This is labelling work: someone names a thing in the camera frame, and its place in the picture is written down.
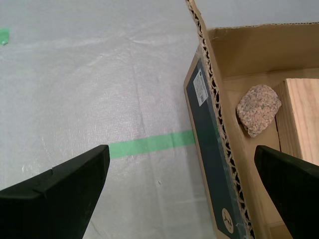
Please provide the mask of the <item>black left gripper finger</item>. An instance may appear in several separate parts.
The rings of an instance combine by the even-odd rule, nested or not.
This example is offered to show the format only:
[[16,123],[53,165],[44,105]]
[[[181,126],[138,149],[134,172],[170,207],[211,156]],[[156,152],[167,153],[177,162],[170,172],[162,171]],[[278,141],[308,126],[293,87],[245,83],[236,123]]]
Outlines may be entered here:
[[81,239],[103,190],[110,153],[99,145],[0,192],[2,239]]
[[319,237],[319,167],[258,145],[254,162],[262,183],[295,239]]

